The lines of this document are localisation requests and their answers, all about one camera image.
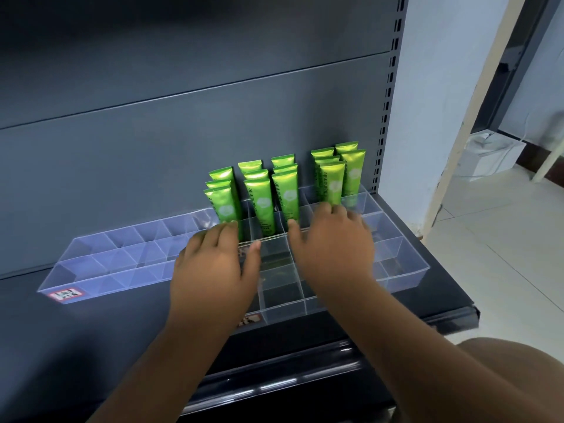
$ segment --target person's left arm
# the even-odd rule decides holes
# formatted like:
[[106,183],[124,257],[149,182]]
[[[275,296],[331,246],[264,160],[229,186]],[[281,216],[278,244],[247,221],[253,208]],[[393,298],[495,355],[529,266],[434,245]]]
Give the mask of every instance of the person's left arm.
[[166,325],[110,397],[98,422],[174,422],[257,292],[261,243],[241,273],[237,223],[195,234],[174,265]]

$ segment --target white box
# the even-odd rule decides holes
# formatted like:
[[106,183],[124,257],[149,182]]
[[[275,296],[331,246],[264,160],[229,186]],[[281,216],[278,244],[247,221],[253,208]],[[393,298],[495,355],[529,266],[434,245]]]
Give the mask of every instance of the white box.
[[490,130],[471,134],[456,167],[455,177],[474,181],[511,169],[525,144]]

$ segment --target white wall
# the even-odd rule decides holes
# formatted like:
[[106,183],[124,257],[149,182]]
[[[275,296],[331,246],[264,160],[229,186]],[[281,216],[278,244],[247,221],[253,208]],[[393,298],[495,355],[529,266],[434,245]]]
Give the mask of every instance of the white wall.
[[546,29],[500,129],[553,150],[564,127],[564,0]]
[[414,233],[509,0],[409,0],[380,195]]

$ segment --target tile floor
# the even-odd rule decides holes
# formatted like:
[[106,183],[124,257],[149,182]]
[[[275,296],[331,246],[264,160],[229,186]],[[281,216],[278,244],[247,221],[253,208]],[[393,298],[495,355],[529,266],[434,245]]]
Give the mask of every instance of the tile floor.
[[564,189],[530,176],[453,178],[425,242],[482,312],[451,341],[503,338],[564,362]]

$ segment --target bare leg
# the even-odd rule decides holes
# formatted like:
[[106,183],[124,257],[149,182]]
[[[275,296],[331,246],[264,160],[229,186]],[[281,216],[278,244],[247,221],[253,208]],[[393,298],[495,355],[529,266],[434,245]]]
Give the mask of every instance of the bare leg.
[[[556,416],[564,415],[564,364],[530,346],[497,338],[472,338],[458,345]],[[408,423],[398,409],[393,423]]]

